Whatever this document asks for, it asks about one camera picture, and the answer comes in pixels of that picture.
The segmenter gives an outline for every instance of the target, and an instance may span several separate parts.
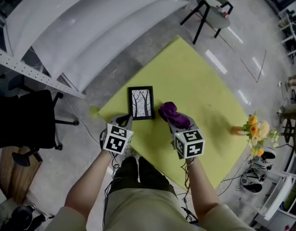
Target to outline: shirt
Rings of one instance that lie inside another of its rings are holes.
[[[200,228],[188,223],[176,196],[154,189],[122,189],[108,195],[104,231],[254,231],[226,205],[211,209]],[[45,231],[85,231],[85,218],[62,207]]]

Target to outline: floor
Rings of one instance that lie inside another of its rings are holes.
[[[289,95],[283,86],[279,88],[277,84],[279,81],[284,83],[288,76],[295,73],[296,65],[290,63],[280,44],[282,35],[278,30],[278,18],[264,0],[229,1],[234,6],[230,16],[231,26],[223,29],[214,39],[215,30],[205,24],[198,42],[193,47],[225,81],[247,114],[256,111],[259,119],[267,120],[271,126],[279,128],[276,112],[281,105],[287,104],[285,98]],[[145,66],[176,35],[180,35],[191,44],[200,18],[194,15],[183,26],[179,23],[195,6],[195,1],[192,1],[189,9],[175,12],[119,54],[87,87],[86,99],[81,100],[66,95],[77,115],[88,126],[95,138],[99,137],[105,122],[100,118],[89,117],[90,105],[98,107],[105,105],[128,79]],[[71,108],[64,100],[58,101],[56,115],[58,118],[74,119]],[[57,130],[64,149],[40,151],[44,162],[28,193],[30,201],[35,202],[44,212],[51,214],[57,213],[64,205],[71,186],[100,152],[99,145],[88,136],[82,124],[77,127],[58,124]],[[284,167],[290,149],[279,148],[276,149],[276,153],[278,156],[274,162],[274,168],[281,169]],[[246,148],[228,173],[228,178],[243,173],[243,168],[247,167],[244,161],[248,155],[249,148]],[[108,173],[102,189],[105,189],[110,181],[111,175]],[[249,223],[254,215],[240,204],[239,198],[242,192],[237,192],[237,188],[239,188],[239,181],[234,180],[232,183],[223,182],[217,190],[222,193],[221,201],[227,203],[241,219]],[[259,197],[247,197],[252,201],[259,201]],[[104,195],[101,191],[90,215],[87,230],[102,230],[103,200]]]

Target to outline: person's left arm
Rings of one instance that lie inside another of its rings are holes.
[[[69,191],[65,206],[81,213],[86,221],[99,194],[107,167],[111,161],[108,151],[101,153]]]

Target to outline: forearm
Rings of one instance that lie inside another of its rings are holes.
[[[71,188],[64,205],[78,211],[88,219],[110,161],[110,153],[102,150],[88,170]]]
[[[188,167],[188,170],[193,206],[198,219],[202,221],[209,210],[219,205],[219,197],[198,158]]]

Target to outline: flower vase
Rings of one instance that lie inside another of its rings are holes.
[[[236,136],[245,136],[246,132],[243,131],[243,127],[240,126],[233,126],[230,130],[230,133],[232,135],[236,135]]]

